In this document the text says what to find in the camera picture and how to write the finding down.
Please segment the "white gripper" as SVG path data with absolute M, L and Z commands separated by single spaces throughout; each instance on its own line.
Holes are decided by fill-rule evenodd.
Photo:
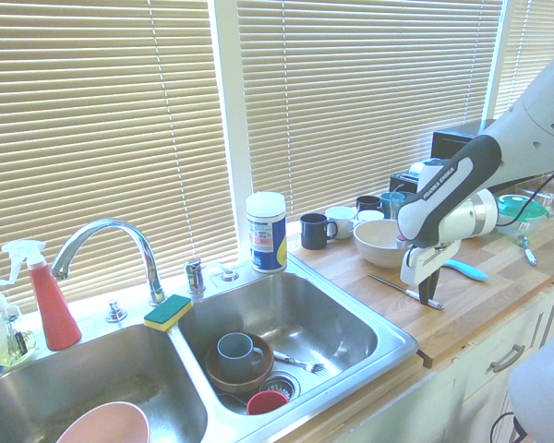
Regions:
M 422 305 L 428 305 L 428 300 L 434 299 L 440 267 L 457 254 L 460 245 L 461 241 L 457 240 L 427 248 L 412 247 L 404 254 L 401 281 L 406 284 L 418 284 Z

